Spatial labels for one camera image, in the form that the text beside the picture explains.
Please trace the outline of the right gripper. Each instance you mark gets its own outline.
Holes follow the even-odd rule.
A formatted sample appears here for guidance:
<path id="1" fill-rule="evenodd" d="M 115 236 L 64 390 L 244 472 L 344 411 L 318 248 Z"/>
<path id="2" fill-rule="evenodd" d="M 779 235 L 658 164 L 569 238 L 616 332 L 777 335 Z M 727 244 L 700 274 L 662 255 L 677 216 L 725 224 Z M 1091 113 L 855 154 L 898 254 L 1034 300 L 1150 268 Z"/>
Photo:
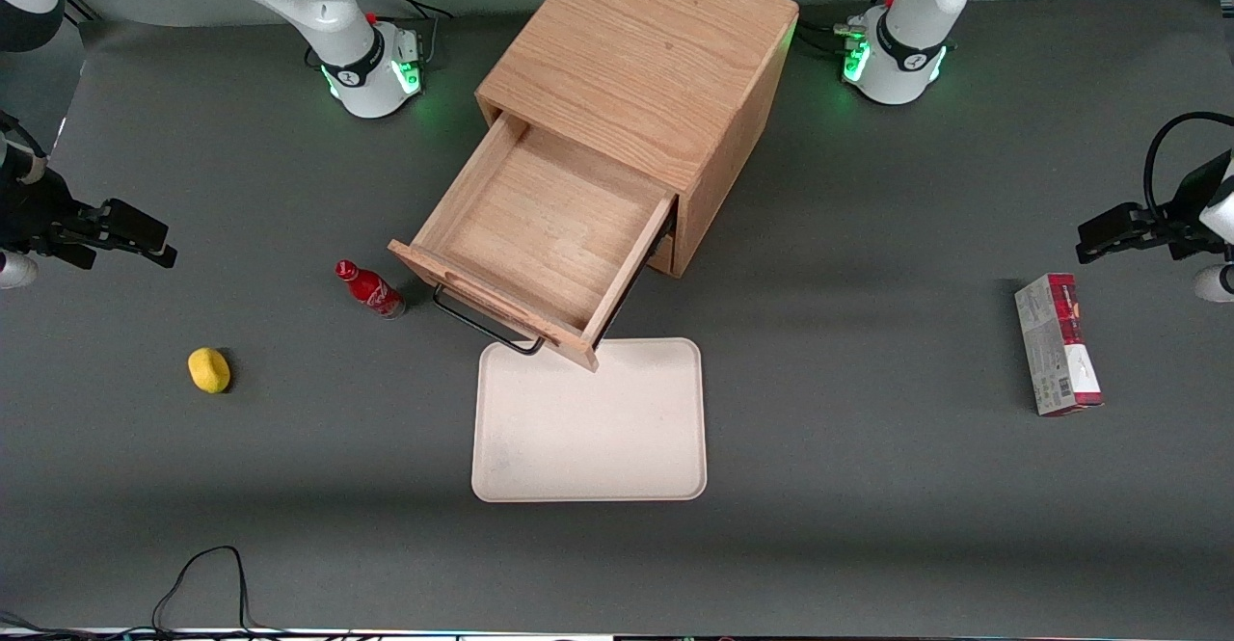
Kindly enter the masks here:
<path id="1" fill-rule="evenodd" d="M 19 182 L 25 170 L 4 165 L 1 170 L 1 247 L 15 254 L 44 254 L 78 269 L 93 269 L 96 251 L 73 235 L 62 233 L 62 224 L 75 224 L 93 210 L 72 198 L 65 182 L 44 170 L 35 183 Z M 167 224 L 151 219 L 123 200 L 106 200 L 97 207 L 97 247 L 139 254 L 172 269 L 179 252 L 168 245 Z"/>

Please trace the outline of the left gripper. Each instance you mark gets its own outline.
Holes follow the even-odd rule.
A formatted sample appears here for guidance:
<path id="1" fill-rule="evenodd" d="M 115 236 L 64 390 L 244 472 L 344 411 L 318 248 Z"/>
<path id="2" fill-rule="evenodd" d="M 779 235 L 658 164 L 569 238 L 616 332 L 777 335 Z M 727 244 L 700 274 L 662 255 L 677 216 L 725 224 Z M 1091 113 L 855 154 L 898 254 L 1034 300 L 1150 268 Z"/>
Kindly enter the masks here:
<path id="1" fill-rule="evenodd" d="M 1232 194 L 1232 154 L 1222 153 L 1203 163 L 1178 184 L 1174 198 L 1160 203 L 1155 198 L 1154 170 L 1144 173 L 1146 209 L 1137 203 L 1119 203 L 1111 210 L 1088 219 L 1077 227 L 1076 257 L 1080 264 L 1092 263 L 1104 254 L 1132 249 L 1169 249 L 1172 261 L 1195 254 L 1220 254 L 1232 258 L 1232 238 L 1199 221 L 1199 212 L 1215 198 Z"/>

